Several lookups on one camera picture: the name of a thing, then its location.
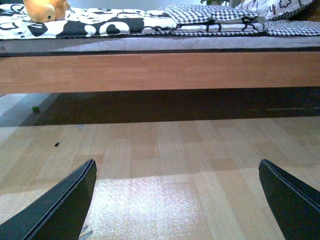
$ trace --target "orange plush toy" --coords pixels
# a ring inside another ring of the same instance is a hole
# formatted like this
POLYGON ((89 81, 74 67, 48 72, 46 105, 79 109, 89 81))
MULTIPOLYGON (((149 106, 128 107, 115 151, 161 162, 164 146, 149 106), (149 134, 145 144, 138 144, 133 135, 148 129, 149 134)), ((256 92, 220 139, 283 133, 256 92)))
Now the orange plush toy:
POLYGON ((25 9, 32 21, 46 23, 63 20, 70 9, 67 0, 23 0, 25 9))

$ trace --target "bedding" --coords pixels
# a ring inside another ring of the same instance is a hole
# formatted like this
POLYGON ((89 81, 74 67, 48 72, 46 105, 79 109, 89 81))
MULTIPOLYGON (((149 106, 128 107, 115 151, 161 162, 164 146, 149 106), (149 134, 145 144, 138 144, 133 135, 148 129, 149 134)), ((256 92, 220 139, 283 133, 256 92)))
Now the bedding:
MULTIPOLYGON (((195 8, 194 13, 203 13, 207 8, 195 8)), ((258 22, 256 12, 238 11, 231 8, 215 9, 216 16, 203 18, 197 24, 178 24, 166 10, 143 11, 139 9, 71 8, 65 20, 35 23, 30 20, 23 4, 0 5, 0 39, 48 39, 125 37, 145 35, 177 36, 237 36, 259 34, 264 26, 258 22)))
POLYGON ((285 20, 306 9, 316 0, 245 0, 236 9, 257 11, 268 21, 285 20))
POLYGON ((319 36, 320 22, 279 20, 265 23, 270 36, 319 36))
POLYGON ((23 4, 0 5, 0 40, 137 36, 318 36, 311 22, 265 20, 257 11, 170 4, 158 10, 71 8, 65 20, 35 23, 23 4))
POLYGON ((71 8, 65 20, 35 23, 23 4, 0 5, 0 39, 165 34, 177 24, 162 11, 71 8))

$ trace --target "wooden bed rail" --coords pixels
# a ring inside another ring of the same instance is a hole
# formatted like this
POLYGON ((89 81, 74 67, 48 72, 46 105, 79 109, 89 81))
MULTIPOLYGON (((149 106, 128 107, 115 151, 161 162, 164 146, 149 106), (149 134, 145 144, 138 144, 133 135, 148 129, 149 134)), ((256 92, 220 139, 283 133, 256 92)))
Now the wooden bed rail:
POLYGON ((320 51, 0 58, 0 94, 320 86, 320 51))

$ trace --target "laminate floor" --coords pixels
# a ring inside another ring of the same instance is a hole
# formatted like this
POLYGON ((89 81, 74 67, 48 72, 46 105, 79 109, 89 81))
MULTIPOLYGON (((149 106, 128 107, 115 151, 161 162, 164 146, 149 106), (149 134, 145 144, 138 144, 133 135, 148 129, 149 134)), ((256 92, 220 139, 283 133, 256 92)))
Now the laminate floor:
MULTIPOLYGON (((0 97, 0 121, 26 97, 0 97)), ((21 126, 32 114, 0 127, 0 223, 90 158, 90 240, 284 240, 261 159, 320 190, 318 116, 21 126)))

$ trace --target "mattress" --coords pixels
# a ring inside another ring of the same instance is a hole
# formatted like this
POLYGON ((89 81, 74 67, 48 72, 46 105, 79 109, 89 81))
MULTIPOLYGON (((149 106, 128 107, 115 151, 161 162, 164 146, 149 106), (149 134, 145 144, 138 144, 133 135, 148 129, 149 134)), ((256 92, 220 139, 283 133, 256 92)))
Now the mattress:
POLYGON ((0 57, 144 51, 320 51, 320 23, 263 24, 264 19, 254 11, 222 6, 184 8, 72 8, 67 20, 34 23, 24 5, 4 4, 0 9, 0 57))
POLYGON ((0 56, 143 51, 237 51, 319 48, 320 36, 145 36, 0 41, 0 56))

